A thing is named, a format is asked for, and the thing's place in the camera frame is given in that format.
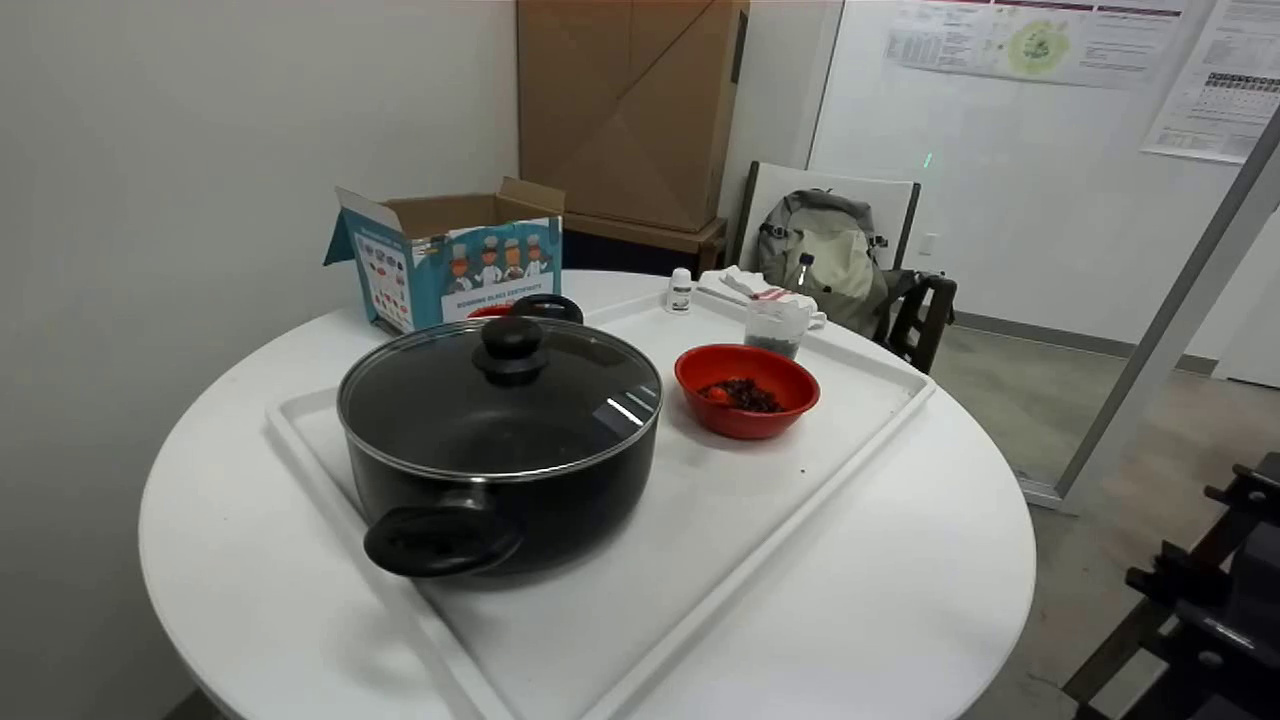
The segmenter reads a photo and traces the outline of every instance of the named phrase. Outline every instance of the black pot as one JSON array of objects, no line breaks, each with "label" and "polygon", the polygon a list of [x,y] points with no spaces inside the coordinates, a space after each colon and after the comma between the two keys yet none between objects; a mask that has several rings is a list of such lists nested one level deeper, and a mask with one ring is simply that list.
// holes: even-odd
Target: black pot
[{"label": "black pot", "polygon": [[637,506],[660,370],[546,316],[418,331],[341,388],[366,550],[401,575],[512,575],[571,561]]}]

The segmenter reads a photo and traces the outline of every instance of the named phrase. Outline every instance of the gray floor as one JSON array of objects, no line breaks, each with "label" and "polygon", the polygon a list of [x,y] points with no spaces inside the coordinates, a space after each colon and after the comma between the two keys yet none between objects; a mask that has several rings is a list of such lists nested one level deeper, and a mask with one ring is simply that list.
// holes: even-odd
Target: gray floor
[{"label": "gray floor", "polygon": [[[1048,479],[1076,450],[1121,369],[1125,356],[955,324],[933,377],[998,437],[1018,472]],[[1193,542],[1215,518],[1200,486],[1220,484],[1235,461],[1252,464],[1280,448],[1277,427],[1280,390],[1177,370],[1096,506],[1036,512],[1036,609],[969,720],[1073,714],[1060,684],[1133,609],[1125,567],[1147,565],[1162,539]],[[1157,671],[1157,659],[1141,659],[1102,706],[1121,710]],[[171,720],[216,720],[216,710],[193,694]]]}]

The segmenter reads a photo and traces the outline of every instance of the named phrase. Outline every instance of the white tray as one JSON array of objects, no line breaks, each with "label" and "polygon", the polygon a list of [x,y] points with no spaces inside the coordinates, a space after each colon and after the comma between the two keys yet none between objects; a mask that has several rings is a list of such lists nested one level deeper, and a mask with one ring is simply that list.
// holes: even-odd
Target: white tray
[{"label": "white tray", "polygon": [[633,339],[666,370],[666,417],[647,486],[628,527],[588,561],[512,586],[418,582],[378,571],[366,550],[337,390],[280,402],[271,440],[348,536],[392,612],[410,612],[427,666],[453,680],[462,714],[625,714],[691,648],[699,627],[804,527],[857,469],[923,402],[933,381],[825,335],[801,362],[819,402],[786,437],[741,444],[704,432],[674,362],[691,343],[741,339],[741,309],[697,295],[588,316]]}]

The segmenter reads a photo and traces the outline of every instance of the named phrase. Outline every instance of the cardboard box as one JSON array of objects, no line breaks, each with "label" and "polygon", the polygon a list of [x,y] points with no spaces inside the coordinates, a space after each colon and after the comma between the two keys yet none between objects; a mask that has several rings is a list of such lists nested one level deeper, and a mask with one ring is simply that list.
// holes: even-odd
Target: cardboard box
[{"label": "cardboard box", "polygon": [[324,265],[358,261],[370,321],[392,331],[467,321],[535,293],[559,293],[566,193],[505,179],[495,196],[378,204],[337,193]]},{"label": "cardboard box", "polygon": [[519,0],[519,175],[568,216],[718,218],[744,0]]}]

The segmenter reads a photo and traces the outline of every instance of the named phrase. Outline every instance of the round white table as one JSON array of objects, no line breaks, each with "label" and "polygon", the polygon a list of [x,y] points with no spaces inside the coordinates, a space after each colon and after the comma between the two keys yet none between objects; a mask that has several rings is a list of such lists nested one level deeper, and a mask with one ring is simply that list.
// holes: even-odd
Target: round white table
[{"label": "round white table", "polygon": [[[588,316],[660,289],[633,270],[566,277]],[[286,331],[228,369],[151,464],[145,582],[176,650],[231,714],[453,714],[265,432],[268,408],[333,388],[379,339],[358,309]],[[1031,582],[1018,476],[988,432],[933,390],[637,714],[959,714],[1022,639]]]}]

